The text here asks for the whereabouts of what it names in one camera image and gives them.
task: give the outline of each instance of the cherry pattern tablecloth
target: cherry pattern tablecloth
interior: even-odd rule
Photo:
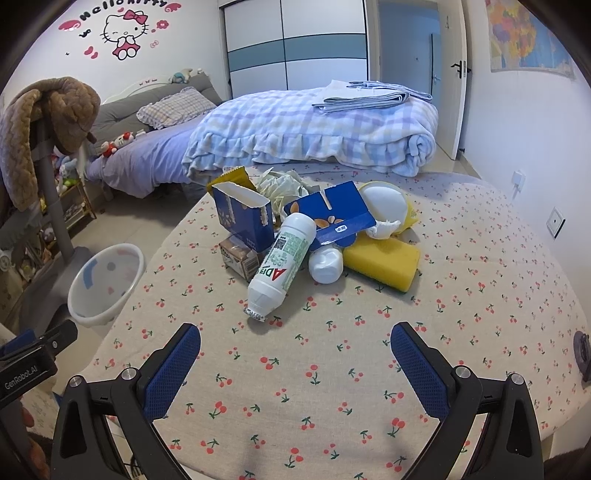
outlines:
[[[480,377],[522,374],[542,437],[589,400],[573,355],[585,316],[560,266],[502,193],[455,174],[296,170],[323,186],[385,180],[407,192],[420,222],[401,237],[421,249],[419,271],[402,294],[351,271],[315,284],[304,269],[266,323],[249,320],[247,285],[223,267],[218,243],[228,234],[204,197],[155,254],[82,372],[114,378],[183,322],[198,325],[202,351],[156,422],[181,463],[221,480],[401,477],[437,420],[392,357],[389,333],[399,321],[452,365]],[[482,422],[452,478],[461,477]]]

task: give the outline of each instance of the wall socket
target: wall socket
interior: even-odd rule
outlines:
[[[548,218],[548,221],[546,222],[546,226],[554,238],[556,238],[562,230],[565,221],[564,215],[554,207],[554,210],[552,210],[552,213],[550,214],[550,218]]]

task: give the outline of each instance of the small white bottle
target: small white bottle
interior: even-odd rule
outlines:
[[[343,274],[343,252],[335,244],[320,247],[310,254],[308,270],[318,283],[336,282]]]

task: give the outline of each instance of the gray headboard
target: gray headboard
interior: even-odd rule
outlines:
[[[149,103],[158,102],[168,95],[179,93],[188,86],[195,87],[205,98],[216,105],[221,105],[222,100],[205,73],[198,73],[191,77],[189,83],[172,83],[105,103],[100,106],[99,115],[92,126],[92,133],[96,137],[95,148],[99,148],[103,142],[113,141],[125,132],[136,133],[142,129],[150,132],[153,130],[152,127],[138,120],[136,116],[138,110]]]

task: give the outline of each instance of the pink bow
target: pink bow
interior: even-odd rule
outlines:
[[[144,25],[148,21],[148,15],[138,15],[133,10],[127,10],[123,16],[123,20],[135,20],[140,25]]]

